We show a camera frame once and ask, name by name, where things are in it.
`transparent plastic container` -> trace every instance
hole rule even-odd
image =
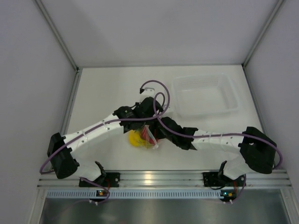
[[[172,89],[181,117],[228,113],[240,106],[233,82],[223,73],[177,77]]]

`white table surface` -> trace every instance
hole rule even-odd
[[[139,100],[139,88],[147,80],[157,79],[171,90],[174,77],[200,73],[226,73],[233,80],[241,107],[238,112],[202,118],[173,119],[181,126],[197,127],[213,132],[242,132],[247,126],[261,130],[261,125],[240,65],[119,67],[83,69],[68,133],[81,130],[104,119],[120,106],[132,106]],[[163,91],[158,84],[147,85]],[[113,137],[90,148],[86,158],[99,161],[106,170],[206,170],[219,169],[233,154],[211,150],[185,151],[167,140],[158,149],[133,147],[127,134]]]

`purple cable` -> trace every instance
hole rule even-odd
[[[244,183],[243,183],[243,186],[240,190],[240,192],[238,193],[237,197],[232,200],[233,203],[225,203],[225,204],[234,204],[235,201],[239,200],[241,194],[244,192],[244,188],[245,188],[245,185],[246,185],[246,174],[244,174]],[[219,201],[213,201],[214,203],[220,203],[220,204],[224,204],[222,201],[219,202]]]
[[[155,112],[155,115],[157,116],[158,115],[158,112],[156,110],[156,100],[157,100],[157,97],[158,95],[163,95],[162,92],[158,92],[155,97],[154,97],[154,112]],[[157,117],[157,120],[160,122],[160,124],[167,130],[169,131],[170,133],[173,133],[175,135],[178,135],[178,136],[181,136],[181,137],[184,137],[184,138],[192,138],[192,139],[202,139],[202,138],[210,138],[210,137],[221,137],[221,136],[242,136],[242,137],[247,137],[247,138],[252,138],[252,139],[256,139],[258,141],[261,141],[269,146],[271,146],[273,149],[275,149],[275,151],[278,153],[279,155],[279,163],[273,168],[273,169],[276,169],[278,168],[282,161],[283,161],[283,157],[282,157],[282,154],[280,152],[280,150],[275,146],[273,145],[272,143],[268,142],[267,140],[264,140],[264,139],[261,139],[259,137],[256,137],[256,136],[253,136],[253,135],[249,135],[249,134],[243,134],[243,133],[225,133],[225,134],[211,134],[211,135],[186,135],[186,134],[181,134],[181,133],[178,133],[178,132],[175,132],[173,130],[171,130],[169,127],[167,127],[163,122],[162,120]]]
[[[78,201],[75,201],[74,203],[70,204],[69,206],[67,206],[65,209],[63,209],[61,212],[59,212],[58,215],[55,215],[54,217],[48,217],[47,218],[51,221],[54,221],[55,219],[57,219],[59,216],[61,216],[63,213],[65,213],[68,209],[72,208],[74,205],[78,204],[78,203],[81,203],[81,202],[88,202],[89,200],[88,199],[82,199],[82,200],[78,200]]]
[[[178,132],[175,132],[175,131],[171,130],[171,129],[168,128],[168,127],[161,121],[161,119],[160,119],[160,117],[167,111],[167,109],[168,109],[168,107],[169,107],[169,104],[170,104],[170,93],[169,93],[169,90],[167,89],[167,87],[166,87],[163,83],[161,83],[160,81],[157,81],[157,80],[149,80],[149,81],[145,82],[144,84],[142,84],[142,86],[141,86],[140,89],[142,89],[142,88],[143,88],[146,84],[148,84],[148,83],[158,83],[158,84],[160,84],[160,85],[162,85],[162,86],[164,87],[164,89],[165,89],[165,91],[166,91],[166,93],[167,93],[167,104],[166,104],[166,107],[165,107],[165,109],[163,110],[163,112],[161,112],[160,114],[157,113],[157,109],[156,109],[156,100],[157,100],[158,95],[162,95],[162,96],[163,96],[163,103],[162,103],[162,105],[164,105],[164,103],[165,103],[165,95],[164,95],[162,92],[158,92],[158,93],[155,95],[155,97],[154,97],[154,102],[153,102],[153,107],[154,107],[154,112],[155,112],[155,116],[154,116],[154,117],[151,117],[151,118],[141,118],[141,119],[139,119],[139,118],[135,118],[135,119],[114,119],[114,120],[107,121],[105,124],[110,124],[110,123],[113,123],[113,122],[119,122],[119,121],[147,121],[147,120],[157,119],[157,120],[160,122],[160,124],[161,124],[167,131],[169,131],[169,132],[171,132],[171,133],[173,133],[173,134],[175,134],[175,135],[178,135],[178,136],[181,136],[181,137],[185,137],[185,138],[199,138],[199,139],[200,139],[200,138],[221,137],[221,136],[242,136],[242,137],[252,138],[252,139],[259,140],[259,141],[261,141],[261,142],[263,142],[263,143],[265,143],[265,144],[271,146],[273,149],[275,149],[275,151],[276,151],[277,154],[279,155],[279,163],[278,163],[273,169],[276,169],[276,168],[278,168],[278,167],[281,165],[281,163],[282,163],[282,161],[283,161],[283,157],[282,157],[282,154],[281,154],[280,150],[279,150],[275,145],[271,144],[270,142],[268,142],[268,141],[266,141],[266,140],[264,140],[264,139],[258,138],[258,137],[256,137],[256,136],[252,136],[252,135],[248,135],[248,134],[243,134],[243,133],[225,133],[225,134],[195,135],[195,136],[192,136],[192,135],[181,134],[181,133],[178,133]],[[104,125],[104,124],[101,123],[101,124],[99,124],[99,125],[97,125],[97,126],[91,128],[91,129],[87,130],[87,131],[85,132],[85,134],[88,134],[88,133],[90,133],[90,132],[96,130],[97,128],[100,128],[100,127],[102,127],[103,125]],[[40,173],[41,173],[41,174],[48,174],[48,173],[53,172],[53,171],[43,171],[43,169],[44,169],[44,167],[47,165],[47,163],[48,163],[48,162],[49,162],[55,155],[57,155],[61,150],[63,150],[66,146],[68,146],[69,144],[75,142],[76,140],[80,139],[80,138],[83,137],[83,136],[84,136],[84,135],[81,134],[81,135],[77,136],[76,138],[70,140],[69,142],[67,142],[66,144],[64,144],[63,146],[61,146],[58,150],[56,150],[51,156],[49,156],[49,157],[47,158],[47,160],[46,160],[46,161],[43,163],[43,165],[41,166],[41,168],[40,168],[40,170],[39,170]],[[90,180],[88,180],[88,179],[85,179],[85,178],[83,178],[83,177],[81,177],[81,179],[84,180],[84,181],[86,181],[86,182],[89,182],[89,183],[91,183],[91,184],[94,184],[92,181],[90,181]],[[243,185],[243,187],[242,187],[242,189],[241,189],[241,191],[240,191],[238,197],[239,197],[240,194],[243,192],[244,187],[245,187],[245,184],[246,184],[246,176],[245,176],[244,185]],[[106,198],[104,201],[106,201],[106,200],[109,198],[109,196],[110,196],[110,192],[108,191],[108,196],[107,196],[107,198]]]
[[[94,185],[94,186],[96,186],[98,188],[101,188],[101,189],[103,189],[104,191],[107,192],[107,197],[103,201],[98,202],[98,204],[103,204],[103,203],[105,203],[108,200],[108,198],[110,197],[110,191],[107,188],[104,188],[104,187],[102,187],[102,186],[100,186],[100,185],[98,185],[98,184],[96,184],[96,183],[94,183],[94,182],[92,182],[92,181],[84,178],[84,177],[80,177],[80,179],[83,180],[83,181],[85,181],[85,182],[87,182],[87,183],[90,183],[90,184],[92,184],[92,185]],[[53,221],[53,220],[57,219],[64,212],[66,212],[68,209],[72,208],[74,205],[76,205],[78,203],[81,203],[81,202],[89,202],[89,199],[82,199],[82,200],[75,201],[74,203],[70,204],[68,207],[66,207],[65,209],[63,209],[58,215],[50,218],[50,220]]]
[[[141,88],[143,88],[147,83],[158,83],[158,84],[160,84],[160,85],[162,85],[162,86],[164,87],[164,89],[165,89],[165,91],[166,91],[166,93],[167,93],[167,104],[166,104],[165,110],[164,110],[163,112],[161,112],[160,114],[158,114],[158,115],[156,115],[156,116],[154,116],[154,117],[151,117],[151,118],[114,119],[114,120],[110,120],[110,121],[105,122],[105,124],[110,124],[110,123],[118,122],[118,121],[147,121],[147,120],[153,120],[153,119],[156,119],[156,118],[162,116],[162,115],[166,112],[166,110],[168,109],[169,104],[170,104],[170,93],[169,93],[169,90],[167,89],[167,87],[166,87],[163,83],[161,83],[160,81],[157,81],[157,80],[149,80],[149,81],[145,82],[145,83],[141,86]],[[97,125],[97,126],[91,128],[91,129],[87,130],[87,131],[85,132],[85,134],[88,134],[88,133],[90,133],[90,132],[92,132],[92,131],[98,129],[98,128],[102,127],[103,125],[104,125],[104,124],[101,123],[101,124],[99,124],[99,125]],[[84,135],[81,134],[81,135],[77,136],[76,138],[70,140],[69,142],[67,142],[67,143],[65,143],[63,146],[61,146],[58,150],[56,150],[51,156],[49,156],[49,157],[46,159],[46,161],[42,164],[41,168],[39,169],[40,174],[43,175],[43,174],[49,174],[49,173],[52,173],[53,170],[50,170],[50,171],[43,171],[43,169],[44,169],[45,166],[48,164],[48,162],[49,162],[51,159],[53,159],[53,157],[54,157],[55,155],[57,155],[61,150],[63,150],[66,146],[68,146],[69,144],[75,142],[76,140],[80,139],[80,138],[83,137],[83,136],[84,136]]]

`purple wire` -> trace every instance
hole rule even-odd
[[[240,192],[238,193],[237,197],[234,200],[232,200],[233,203],[225,203],[225,204],[234,204],[234,202],[239,200],[241,194],[244,192],[245,185],[246,185],[246,174],[244,174],[243,186],[242,186]]]
[[[89,199],[82,199],[82,200],[78,200],[75,201],[74,203],[70,204],[69,206],[67,206],[65,209],[63,209],[61,212],[59,212],[58,215],[55,215],[54,217],[49,218],[51,221],[57,219],[59,216],[61,216],[63,213],[65,213],[68,209],[72,208],[74,205],[81,203],[81,202],[88,202]]]
[[[162,92],[158,92],[158,93],[155,95],[155,97],[154,97],[154,102],[153,102],[153,107],[154,107],[154,112],[155,112],[155,116],[154,116],[154,117],[150,117],[150,118],[135,118],[135,119],[114,119],[114,120],[110,120],[110,121],[105,122],[105,124],[110,124],[110,123],[113,123],[113,122],[119,122],[119,121],[148,121],[148,120],[157,119],[157,120],[160,122],[160,124],[161,124],[167,131],[169,131],[169,132],[171,132],[171,133],[173,133],[173,134],[175,134],[175,135],[178,135],[178,136],[181,136],[181,137],[185,137],[185,138],[198,138],[198,139],[201,139],[201,138],[221,137],[221,136],[242,136],[242,137],[252,138],[252,139],[256,139],[256,140],[258,140],[258,141],[261,141],[261,142],[263,142],[263,143],[265,143],[265,144],[271,146],[273,149],[275,149],[275,151],[276,151],[277,154],[279,155],[279,163],[278,163],[273,169],[276,169],[276,168],[278,168],[278,167],[281,165],[281,163],[282,163],[282,161],[283,161],[283,156],[282,156],[282,153],[280,152],[280,150],[279,150],[275,145],[271,144],[270,142],[268,142],[268,141],[266,141],[266,140],[264,140],[264,139],[258,138],[258,137],[256,137],[256,136],[252,136],[252,135],[248,135],[248,134],[243,134],[243,133],[224,133],[224,134],[195,135],[195,136],[192,136],[192,135],[181,134],[181,133],[178,133],[178,132],[175,132],[175,131],[171,130],[171,129],[168,128],[168,127],[161,121],[161,119],[160,119],[160,117],[167,111],[167,109],[168,109],[168,107],[169,107],[169,104],[170,104],[170,93],[169,93],[169,90],[167,89],[167,87],[166,87],[162,82],[157,81],[157,80],[149,80],[149,81],[145,82],[144,84],[142,84],[142,86],[141,86],[140,89],[143,89],[143,87],[144,87],[146,84],[148,84],[148,83],[158,83],[158,84],[160,84],[160,85],[162,85],[162,86],[164,87],[164,89],[165,89],[165,91],[166,91],[166,93],[167,93],[167,104],[166,104],[166,107],[165,107],[165,109],[163,110],[163,112],[161,112],[161,113],[159,114],[159,113],[157,113],[157,110],[156,110],[156,100],[157,100],[158,95],[162,95],[162,96],[163,96],[163,103],[162,103],[162,105],[164,105],[164,103],[165,103],[165,95],[164,95],[164,93],[162,93]],[[90,132],[96,130],[97,128],[100,128],[100,127],[102,127],[103,125],[104,125],[104,124],[101,123],[101,124],[99,124],[99,125],[97,125],[97,126],[91,128],[91,129],[87,130],[87,131],[85,132],[85,134],[88,134],[88,133],[90,133]],[[47,165],[47,163],[48,163],[48,162],[49,162],[55,155],[57,155],[61,150],[63,150],[66,146],[68,146],[69,144],[75,142],[76,140],[80,139],[80,138],[83,137],[83,136],[84,136],[83,134],[77,136],[76,138],[70,140],[69,142],[67,142],[66,144],[64,144],[63,146],[61,146],[58,150],[56,150],[56,151],[55,151],[51,156],[49,156],[49,157],[47,158],[47,160],[43,163],[43,165],[41,166],[39,172],[40,172],[41,174],[52,173],[52,172],[53,172],[52,170],[51,170],[51,171],[43,171],[43,169],[44,169],[44,167]],[[238,194],[238,197],[240,196],[240,194],[243,192],[243,190],[244,190],[244,188],[245,188],[245,184],[246,184],[246,175],[244,175],[244,176],[245,176],[244,185],[243,185],[243,187],[242,187],[240,193]],[[88,179],[86,179],[86,178],[81,177],[81,179],[84,180],[84,181],[86,181],[86,182],[88,182],[88,183],[91,183],[91,184],[93,184],[93,185],[95,185],[95,186],[97,186],[97,187],[99,187],[99,188],[105,189],[104,187],[102,187],[102,186],[100,186],[100,185],[97,185],[97,184],[93,183],[92,181],[90,181],[90,180],[88,180]],[[106,198],[104,201],[102,201],[102,202],[105,202],[105,201],[109,198],[109,196],[110,196],[110,192],[108,191],[108,196],[107,196],[107,198]]]
[[[165,89],[165,91],[166,91],[166,93],[167,93],[167,104],[166,104],[165,110],[164,110],[163,112],[161,112],[160,114],[158,114],[158,115],[156,115],[156,116],[154,116],[154,117],[151,117],[151,118],[114,119],[114,120],[110,120],[110,121],[105,122],[105,124],[110,124],[110,123],[113,123],[113,122],[119,122],[119,121],[147,121],[147,120],[153,120],[153,119],[156,119],[156,118],[162,116],[162,115],[166,112],[166,110],[168,109],[169,104],[170,104],[170,93],[169,93],[169,90],[167,89],[167,87],[166,87],[163,83],[161,83],[160,81],[157,81],[157,80],[149,80],[149,81],[145,82],[145,83],[141,86],[141,88],[143,88],[147,83],[158,83],[158,84],[160,84],[160,85],[162,85],[162,86],[164,87],[164,89]],[[91,129],[89,129],[89,130],[87,130],[87,131],[85,132],[85,134],[88,134],[88,133],[90,133],[90,132],[92,132],[92,131],[98,129],[98,128],[102,127],[103,125],[104,125],[103,123],[98,124],[98,125],[96,125],[95,127],[91,128]],[[46,159],[46,161],[42,164],[41,168],[39,169],[40,174],[43,175],[43,174],[49,174],[49,173],[52,173],[53,170],[50,170],[50,171],[43,171],[43,169],[44,169],[45,166],[48,164],[48,162],[49,162],[51,159],[53,159],[53,157],[54,157],[55,155],[57,155],[61,150],[63,150],[66,146],[68,146],[69,144],[75,142],[76,140],[80,139],[80,138],[83,137],[83,136],[84,136],[83,134],[78,135],[76,138],[74,138],[74,139],[70,140],[69,142],[65,143],[65,144],[64,144],[63,146],[61,146],[58,150],[56,150],[51,156],[49,156],[49,157]]]
[[[92,181],[90,181],[90,180],[88,180],[88,179],[86,179],[84,177],[80,177],[80,179],[83,180],[83,181],[85,181],[85,182],[87,182],[87,183],[90,183],[90,184],[92,184],[92,185],[94,185],[94,186],[96,186],[98,188],[101,188],[101,189],[103,189],[104,191],[106,191],[108,193],[107,197],[103,201],[98,202],[98,204],[103,204],[103,203],[105,203],[108,200],[108,198],[110,197],[110,191],[107,188],[104,188],[103,186],[101,186],[101,185],[99,185],[97,183],[94,183],[94,182],[92,182]]]
[[[83,180],[83,181],[85,181],[85,182],[87,182],[87,183],[90,183],[90,184],[92,184],[92,185],[94,185],[94,186],[96,186],[98,188],[101,188],[101,189],[103,189],[104,191],[107,192],[107,197],[103,201],[98,202],[98,204],[103,204],[103,203],[105,203],[108,200],[108,198],[110,197],[110,191],[107,188],[104,188],[101,185],[96,184],[96,183],[94,183],[94,182],[92,182],[92,181],[90,181],[90,180],[88,180],[88,179],[86,179],[84,177],[80,177],[80,179]],[[74,203],[70,204],[68,207],[66,207],[65,209],[63,209],[58,215],[50,218],[50,220],[53,221],[53,220],[57,219],[64,212],[66,212],[68,209],[72,208],[74,205],[76,205],[78,203],[81,203],[81,202],[89,202],[89,199],[82,199],[82,200],[75,201]]]
[[[158,95],[163,95],[162,92],[158,92],[155,97],[154,97],[154,102],[153,102],[153,105],[154,105],[154,112],[155,112],[155,115],[158,115],[158,112],[156,110],[156,100],[157,100],[157,97]],[[273,168],[273,169],[276,169],[278,168],[282,161],[283,161],[283,157],[282,157],[282,154],[280,152],[280,150],[275,146],[273,145],[272,143],[268,142],[267,140],[264,140],[262,138],[259,138],[259,137],[256,137],[256,136],[253,136],[253,135],[249,135],[249,134],[243,134],[243,133],[224,133],[224,134],[211,134],[211,135],[186,135],[186,134],[181,134],[181,133],[178,133],[178,132],[175,132],[173,130],[171,130],[169,127],[167,127],[161,120],[160,117],[157,117],[157,120],[160,122],[160,124],[167,130],[169,131],[170,133],[173,133],[175,135],[178,135],[178,136],[181,136],[181,137],[184,137],[184,138],[192,138],[192,139],[202,139],[202,138],[210,138],[210,137],[221,137],[221,136],[242,136],[242,137],[247,137],[247,138],[251,138],[251,139],[256,139],[258,141],[261,141],[269,146],[271,146],[273,149],[275,149],[275,151],[278,153],[279,155],[279,163]]]

